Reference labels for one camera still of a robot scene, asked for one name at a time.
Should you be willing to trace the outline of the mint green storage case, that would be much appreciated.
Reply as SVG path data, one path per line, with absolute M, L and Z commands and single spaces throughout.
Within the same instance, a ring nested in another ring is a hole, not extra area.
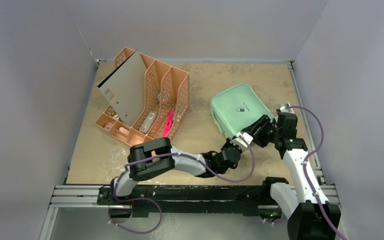
M 210 114 L 219 131 L 231 139 L 260 117 L 274 115 L 248 84 L 230 87 L 210 100 Z

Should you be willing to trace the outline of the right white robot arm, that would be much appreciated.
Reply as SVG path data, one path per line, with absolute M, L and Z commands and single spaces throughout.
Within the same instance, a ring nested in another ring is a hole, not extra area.
M 339 236 L 341 210 L 331 204 L 309 163 L 310 152 L 305 140 L 297 137 L 298 117 L 279 112 L 276 119 L 267 115 L 242 129 L 253 143 L 265 147 L 274 144 L 294 182 L 273 182 L 261 189 L 260 196 L 268 204 L 275 201 L 287 218 L 291 240 L 334 240 Z

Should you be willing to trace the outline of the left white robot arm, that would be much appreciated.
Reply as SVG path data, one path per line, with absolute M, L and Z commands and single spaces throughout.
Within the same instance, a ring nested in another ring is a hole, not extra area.
M 197 178 L 222 178 L 228 169 L 236 169 L 241 154 L 250 147 L 253 138 L 241 133 L 227 140 L 219 152 L 192 154 L 161 137 L 130 148 L 124 169 L 112 183 L 109 197 L 118 205 L 126 203 L 133 188 L 168 171 L 176 170 Z

